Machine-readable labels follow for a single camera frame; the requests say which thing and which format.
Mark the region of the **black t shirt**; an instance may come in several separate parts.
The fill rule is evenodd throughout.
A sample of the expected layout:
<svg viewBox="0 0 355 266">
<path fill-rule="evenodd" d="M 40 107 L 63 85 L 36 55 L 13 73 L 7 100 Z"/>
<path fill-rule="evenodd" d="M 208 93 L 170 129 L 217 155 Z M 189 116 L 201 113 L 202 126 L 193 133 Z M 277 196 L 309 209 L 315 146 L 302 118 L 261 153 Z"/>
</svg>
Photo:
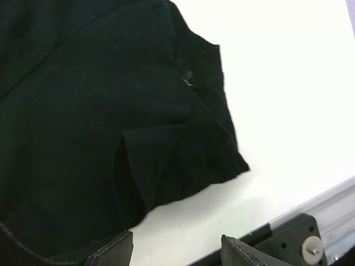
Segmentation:
<svg viewBox="0 0 355 266">
<path fill-rule="evenodd" d="M 248 170 L 220 48 L 173 2 L 1 2 L 2 265 L 84 265 Z"/>
</svg>

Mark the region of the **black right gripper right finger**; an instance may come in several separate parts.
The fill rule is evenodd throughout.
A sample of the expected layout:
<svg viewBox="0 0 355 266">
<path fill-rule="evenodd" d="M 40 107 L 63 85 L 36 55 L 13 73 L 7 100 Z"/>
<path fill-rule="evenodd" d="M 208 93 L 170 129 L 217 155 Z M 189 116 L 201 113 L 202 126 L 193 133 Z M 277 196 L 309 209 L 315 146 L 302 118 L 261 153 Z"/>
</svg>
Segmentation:
<svg viewBox="0 0 355 266">
<path fill-rule="evenodd" d="M 226 235 L 221 237 L 221 264 L 222 266 L 291 266 Z"/>
</svg>

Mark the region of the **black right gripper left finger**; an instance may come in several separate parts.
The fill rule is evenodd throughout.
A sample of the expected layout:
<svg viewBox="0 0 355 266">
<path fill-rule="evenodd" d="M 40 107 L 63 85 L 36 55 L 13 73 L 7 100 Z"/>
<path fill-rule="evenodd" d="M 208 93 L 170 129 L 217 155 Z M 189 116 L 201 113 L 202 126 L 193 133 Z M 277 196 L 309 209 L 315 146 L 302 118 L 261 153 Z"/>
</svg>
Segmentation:
<svg viewBox="0 0 355 266">
<path fill-rule="evenodd" d="M 133 253 L 133 233 L 125 231 L 88 257 L 85 266 L 129 266 Z"/>
</svg>

